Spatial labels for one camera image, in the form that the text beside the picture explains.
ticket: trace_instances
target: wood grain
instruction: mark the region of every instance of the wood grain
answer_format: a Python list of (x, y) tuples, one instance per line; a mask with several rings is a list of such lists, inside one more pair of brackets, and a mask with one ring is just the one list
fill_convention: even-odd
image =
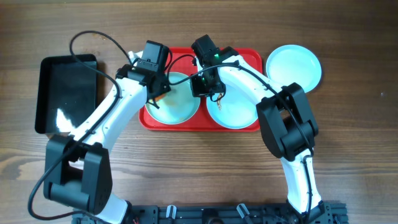
[[(323, 67), (322, 84), (308, 94), (320, 127), (313, 162), (319, 192), (347, 203), (350, 223), (398, 223), (397, 11), (396, 1), (354, 0), (0, 5), (0, 222), (41, 223), (26, 209), (47, 142), (34, 131), (40, 62), (68, 55), (70, 38), (93, 29), (134, 51), (146, 40), (188, 47), (203, 34), (219, 46), (256, 49), (263, 58), (284, 44), (308, 47)], [(100, 37), (81, 37), (74, 49), (95, 54), (112, 75), (125, 64)], [(100, 95), (110, 87), (106, 82)], [(287, 196), (282, 166), (259, 132), (152, 132), (135, 116), (111, 163), (113, 191), (134, 205), (267, 203)], [(44, 215), (70, 210), (41, 193), (35, 209)]]

